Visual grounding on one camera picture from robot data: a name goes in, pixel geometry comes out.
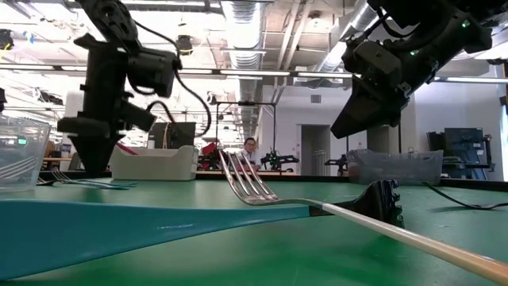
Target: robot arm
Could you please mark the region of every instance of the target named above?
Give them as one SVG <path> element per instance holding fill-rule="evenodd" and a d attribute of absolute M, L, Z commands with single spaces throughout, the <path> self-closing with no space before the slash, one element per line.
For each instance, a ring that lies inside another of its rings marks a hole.
<path fill-rule="evenodd" d="M 133 95 L 124 90 L 125 79 L 140 94 L 167 98 L 175 70 L 182 66 L 171 52 L 141 46 L 136 22 L 118 0 L 79 0 L 79 4 L 107 43 L 89 34 L 75 40 L 89 51 L 87 78 L 81 86 L 83 111 L 75 118 L 59 120 L 57 129 L 71 134 L 69 138 L 87 172 L 98 174 L 106 169 L 114 146 L 123 137 L 121 131 L 133 126 L 149 131 L 156 120 L 149 110 L 129 102 Z"/>
<path fill-rule="evenodd" d="M 379 20 L 361 36 L 350 37 L 342 56 L 352 72 L 352 95 L 331 128 L 337 138 L 367 128 L 400 123 L 400 112 L 410 96 L 462 50 L 480 52 L 492 46 L 486 26 L 506 11 L 506 1 L 368 0 Z M 400 27 L 415 26 L 400 35 L 386 20 Z M 370 41 L 379 26 L 396 41 Z"/>

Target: table surface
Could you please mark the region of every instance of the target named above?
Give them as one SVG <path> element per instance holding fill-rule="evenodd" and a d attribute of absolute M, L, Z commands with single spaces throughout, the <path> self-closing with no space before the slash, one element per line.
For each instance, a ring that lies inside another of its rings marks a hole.
<path fill-rule="evenodd" d="M 365 186 L 267 182 L 283 198 L 350 200 Z M 443 187 L 469 203 L 501 203 L 508 193 Z M 508 211 L 464 210 L 424 187 L 401 187 L 406 228 L 508 262 Z M 128 191 L 80 186 L 0 193 L 159 207 L 245 208 L 225 181 L 144 182 Z M 6 285 L 492 285 L 474 274 L 337 216 L 273 222 L 154 245 L 23 277 Z"/>

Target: ceiling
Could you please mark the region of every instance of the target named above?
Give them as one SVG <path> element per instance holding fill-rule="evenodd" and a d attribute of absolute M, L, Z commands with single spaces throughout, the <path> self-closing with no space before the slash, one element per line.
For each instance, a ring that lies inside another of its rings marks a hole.
<path fill-rule="evenodd" d="M 60 0 L 33 0 L 16 2 L 14 0 L 0 0 L 0 29 L 10 29 L 13 32 L 15 46 L 10 51 L 0 51 L 3 63 L 10 64 L 58 64 L 76 65 L 86 64 L 87 50 L 73 44 L 73 40 L 90 33 L 98 40 L 104 40 L 98 30 L 91 24 L 86 14 L 75 2 L 63 2 Z M 298 46 L 291 58 L 286 58 L 289 69 L 306 67 L 318 64 L 329 50 L 329 33 L 339 17 L 350 13 L 353 9 L 354 0 L 312 0 L 310 15 L 297 21 L 304 21 L 303 31 L 300 38 L 296 39 Z M 190 56 L 183 57 L 185 68 L 231 68 L 230 48 L 228 46 L 228 29 L 225 18 L 216 13 L 195 13 L 195 9 L 189 7 L 203 6 L 201 1 L 127 1 L 124 3 L 131 9 L 131 15 L 141 24 L 162 33 L 172 39 L 178 35 L 190 35 L 194 46 Z M 277 0 L 268 3 L 264 9 L 265 23 L 263 27 L 263 51 L 262 69 L 275 69 L 279 58 L 279 51 L 283 44 L 287 29 L 287 19 L 290 18 L 294 0 Z M 220 10 L 218 2 L 210 1 L 212 11 Z M 30 15 L 20 13 L 29 11 Z M 292 35 L 295 37 L 296 26 Z M 174 51 L 174 48 L 164 39 L 138 29 L 140 42 L 148 48 L 157 48 Z M 484 60 L 461 60 L 454 61 L 445 67 L 443 73 L 450 75 L 482 75 L 488 66 Z M 238 88 L 238 79 L 184 79 L 187 86 L 191 87 L 204 99 L 209 95 L 216 95 L 219 101 L 236 101 L 235 95 Z M 54 106 L 49 102 L 40 101 L 40 91 L 47 92 L 66 101 L 69 91 L 76 91 L 79 85 L 84 83 L 83 75 L 76 74 L 50 74 L 46 73 L 15 73 L 13 71 L 0 71 L 0 87 L 6 89 L 9 107 L 54 107 L 55 112 L 10 111 L 11 114 L 22 115 L 37 120 L 44 120 L 55 124 L 57 118 L 64 115 L 63 107 Z M 132 102 L 139 106 L 146 106 L 154 97 L 137 95 L 127 85 L 127 91 L 135 94 Z M 308 104 L 309 96 L 315 91 L 306 87 L 288 87 L 281 97 L 284 106 L 296 106 L 303 108 Z M 321 94 L 341 96 L 323 97 L 329 100 L 329 104 L 322 105 L 341 106 L 348 97 L 347 91 L 323 89 Z M 175 83 L 171 97 L 165 100 L 171 110 L 175 112 L 177 121 L 196 121 L 201 129 L 206 120 L 203 107 L 199 101 L 192 98 L 180 85 Z M 220 121 L 219 137 L 223 142 L 240 143 L 243 141 L 244 126 L 240 124 L 240 108 L 236 105 L 221 106 L 220 112 L 225 117 Z M 160 115 L 160 121 L 166 122 L 167 118 L 161 109 L 155 110 Z M 256 125 L 256 113 L 252 112 L 252 124 Z M 207 134 L 207 137 L 215 136 L 215 131 Z M 140 144 L 145 139 L 145 134 L 134 130 L 128 134 L 126 143 Z"/>

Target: man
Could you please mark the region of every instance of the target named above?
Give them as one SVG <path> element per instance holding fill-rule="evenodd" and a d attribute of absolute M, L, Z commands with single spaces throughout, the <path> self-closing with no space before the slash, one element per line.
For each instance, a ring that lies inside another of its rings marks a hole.
<path fill-rule="evenodd" d="M 256 139 L 249 137 L 245 139 L 244 150 L 242 153 L 247 157 L 248 161 L 252 165 L 252 168 L 254 168 L 255 171 L 258 171 L 261 168 L 261 163 L 259 157 L 256 154 L 256 148 Z"/>

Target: metal frame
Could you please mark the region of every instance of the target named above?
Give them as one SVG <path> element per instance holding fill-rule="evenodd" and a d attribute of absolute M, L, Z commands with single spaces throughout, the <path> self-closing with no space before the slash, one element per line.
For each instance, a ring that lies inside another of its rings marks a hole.
<path fill-rule="evenodd" d="M 233 105 L 236 104 L 238 106 L 271 106 L 273 107 L 273 149 L 275 150 L 275 139 L 277 137 L 277 127 L 276 127 L 276 119 L 277 119 L 277 105 L 272 102 L 217 102 L 215 107 L 215 145 L 218 146 L 219 140 L 219 106 L 222 104 Z"/>

